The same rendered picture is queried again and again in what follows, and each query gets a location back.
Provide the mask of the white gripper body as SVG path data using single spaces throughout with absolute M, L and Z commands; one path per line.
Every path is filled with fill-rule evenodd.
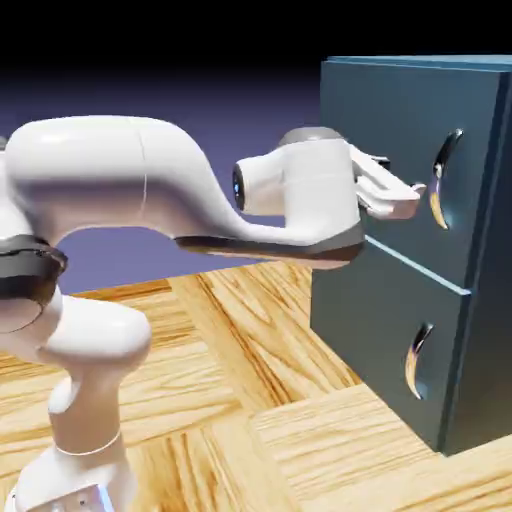
M 420 196 L 409 185 L 385 169 L 356 146 L 349 144 L 359 204 L 377 219 L 410 219 L 417 210 Z

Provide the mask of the blue-grey cabinet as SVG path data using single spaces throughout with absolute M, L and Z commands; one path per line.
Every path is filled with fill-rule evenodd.
M 494 171 L 480 208 L 480 238 L 441 452 L 452 455 L 512 434 L 512 57 L 332 57 L 328 61 L 490 69 L 511 75 Z M 367 243 L 378 243 L 366 233 Z M 404 257 L 390 247 L 399 257 Z M 442 276 L 406 258 L 436 278 Z

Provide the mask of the blue-grey cabinet door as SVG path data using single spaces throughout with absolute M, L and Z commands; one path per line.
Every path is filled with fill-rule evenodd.
M 471 293 L 381 244 L 349 266 L 316 271 L 311 327 L 433 450 L 442 448 L 461 333 Z M 423 323 L 434 329 L 419 356 L 417 400 L 405 381 L 407 350 Z
M 328 61 L 322 68 L 323 124 L 360 150 L 389 160 L 409 185 L 429 184 L 440 149 L 462 133 L 440 181 L 441 227 L 423 199 L 408 221 L 368 217 L 365 231 L 404 257 L 461 288 L 471 286 L 480 238 L 480 208 L 494 171 L 511 75 Z

